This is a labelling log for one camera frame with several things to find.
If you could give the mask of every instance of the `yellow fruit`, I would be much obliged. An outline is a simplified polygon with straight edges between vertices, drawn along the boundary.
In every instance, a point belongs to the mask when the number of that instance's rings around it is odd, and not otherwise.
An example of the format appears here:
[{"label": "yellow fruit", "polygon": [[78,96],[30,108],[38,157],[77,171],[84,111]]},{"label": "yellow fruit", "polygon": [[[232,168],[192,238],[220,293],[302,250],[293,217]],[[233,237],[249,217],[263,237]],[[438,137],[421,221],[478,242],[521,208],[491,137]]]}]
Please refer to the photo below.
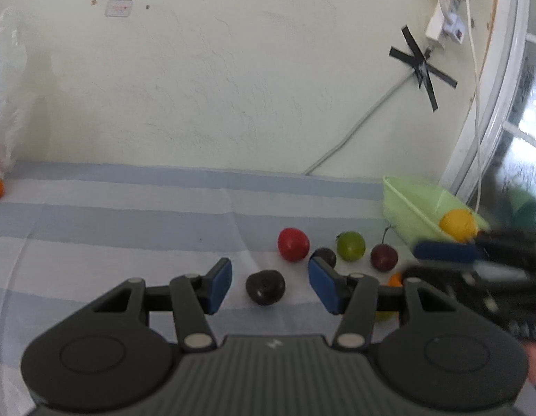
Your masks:
[{"label": "yellow fruit", "polygon": [[395,311],[376,311],[375,312],[375,321],[376,322],[385,322],[389,321],[397,312]]},{"label": "yellow fruit", "polygon": [[458,242],[467,242],[478,234],[478,225],[469,209],[452,209],[439,221],[439,228]]}]

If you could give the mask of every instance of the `green tomato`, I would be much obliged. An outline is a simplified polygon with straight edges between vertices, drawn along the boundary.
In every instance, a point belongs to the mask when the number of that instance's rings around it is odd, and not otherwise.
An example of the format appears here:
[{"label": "green tomato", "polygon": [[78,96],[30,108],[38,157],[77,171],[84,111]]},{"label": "green tomato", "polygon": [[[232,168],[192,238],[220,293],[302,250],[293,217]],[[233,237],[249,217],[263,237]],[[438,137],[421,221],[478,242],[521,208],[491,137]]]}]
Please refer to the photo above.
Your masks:
[{"label": "green tomato", "polygon": [[364,238],[356,231],[345,231],[337,236],[337,254],[345,261],[357,261],[366,251]]}]

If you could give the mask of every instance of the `blue gripper pad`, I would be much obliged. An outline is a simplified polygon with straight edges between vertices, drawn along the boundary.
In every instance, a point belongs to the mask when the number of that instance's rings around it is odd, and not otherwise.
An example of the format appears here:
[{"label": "blue gripper pad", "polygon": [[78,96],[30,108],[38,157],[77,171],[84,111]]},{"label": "blue gripper pad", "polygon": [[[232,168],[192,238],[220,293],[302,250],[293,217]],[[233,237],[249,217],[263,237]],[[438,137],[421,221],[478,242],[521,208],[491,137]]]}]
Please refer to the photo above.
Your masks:
[{"label": "blue gripper pad", "polygon": [[418,260],[463,264],[472,264],[484,257],[484,253],[475,244],[439,241],[420,241],[414,246],[412,254]]},{"label": "blue gripper pad", "polygon": [[341,276],[330,266],[323,268],[318,261],[323,260],[319,258],[311,258],[309,260],[310,286],[330,313],[343,314],[345,302],[338,294],[335,277],[332,277],[332,275]]},{"label": "blue gripper pad", "polygon": [[214,314],[220,309],[220,305],[224,301],[224,297],[231,286],[233,277],[231,261],[227,258],[222,258],[206,274],[205,278],[211,281],[210,292],[206,298],[206,314]]}]

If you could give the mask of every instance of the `white power strip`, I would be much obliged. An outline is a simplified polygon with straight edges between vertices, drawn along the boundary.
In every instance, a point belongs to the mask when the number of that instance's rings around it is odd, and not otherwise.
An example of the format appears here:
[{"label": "white power strip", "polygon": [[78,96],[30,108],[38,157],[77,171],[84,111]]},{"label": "white power strip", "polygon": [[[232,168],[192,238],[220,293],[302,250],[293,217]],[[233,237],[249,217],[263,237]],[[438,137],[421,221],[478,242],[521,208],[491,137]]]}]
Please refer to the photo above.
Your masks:
[{"label": "white power strip", "polygon": [[456,43],[462,44],[467,28],[457,14],[460,4],[464,0],[444,0],[447,5],[447,19],[444,16],[441,5],[438,1],[434,15],[430,19],[430,23],[426,29],[426,37],[432,41],[443,45],[445,39],[450,37]]}]

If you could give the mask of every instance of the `green plastic basket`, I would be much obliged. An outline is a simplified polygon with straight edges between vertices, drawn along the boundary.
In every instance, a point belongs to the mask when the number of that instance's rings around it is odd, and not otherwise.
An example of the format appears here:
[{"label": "green plastic basket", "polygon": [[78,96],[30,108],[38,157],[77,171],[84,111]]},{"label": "green plastic basket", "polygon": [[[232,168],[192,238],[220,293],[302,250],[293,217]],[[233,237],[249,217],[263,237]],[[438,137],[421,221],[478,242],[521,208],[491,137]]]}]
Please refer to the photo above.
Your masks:
[{"label": "green plastic basket", "polygon": [[[420,240],[455,241],[439,228],[451,209],[470,209],[442,187],[396,177],[383,178],[383,216],[410,248]],[[488,223],[475,215],[478,227]]]}]

